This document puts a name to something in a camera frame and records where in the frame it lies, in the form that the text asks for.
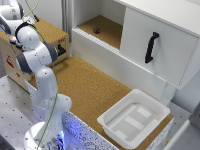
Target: cork surface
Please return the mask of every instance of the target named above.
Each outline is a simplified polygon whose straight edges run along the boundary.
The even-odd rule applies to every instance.
[[[68,36],[68,34],[61,29],[55,27],[44,19],[38,17],[40,19],[34,26],[37,30],[43,35],[44,39],[48,43],[53,43],[54,41],[61,39],[64,36]],[[6,34],[4,32],[0,32],[0,37],[9,42]]]
[[[131,92],[131,89],[75,55],[55,68],[58,77],[58,92],[72,99],[73,104],[70,111],[120,150],[123,150],[105,134],[102,126],[97,122],[97,118]],[[35,79],[30,83],[36,87]],[[172,115],[167,116],[137,150],[146,149],[172,119]]]
[[[123,26],[115,23],[103,16],[98,16],[92,20],[89,20],[83,24],[77,26],[85,32],[99,38],[102,41],[120,49],[121,37]],[[93,29],[98,27],[100,29],[99,34],[95,34]]]

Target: cabinet door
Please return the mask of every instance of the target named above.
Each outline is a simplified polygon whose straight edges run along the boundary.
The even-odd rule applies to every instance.
[[[146,64],[145,56],[153,32],[159,37],[154,40],[153,60]],[[197,40],[193,35],[127,8],[120,54],[179,86]]]

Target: cabinet compartment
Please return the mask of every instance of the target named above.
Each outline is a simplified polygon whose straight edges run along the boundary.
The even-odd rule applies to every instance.
[[[153,60],[145,63],[145,56],[153,32],[155,39]],[[120,54],[147,70],[179,86],[189,64],[198,38],[127,8]]]
[[[120,49],[126,7],[112,0],[74,0],[73,28]],[[93,33],[98,27],[100,34]]]

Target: gray floor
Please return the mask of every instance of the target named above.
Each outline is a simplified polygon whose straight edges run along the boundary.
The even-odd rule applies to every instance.
[[[5,68],[4,68],[4,64],[3,64],[3,60],[2,60],[1,52],[0,52],[0,78],[5,75],[6,75],[6,72],[5,72]]]

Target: plastic tub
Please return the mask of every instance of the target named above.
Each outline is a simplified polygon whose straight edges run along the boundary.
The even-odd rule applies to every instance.
[[[105,133],[122,147],[135,149],[169,113],[169,108],[135,89],[97,121]]]

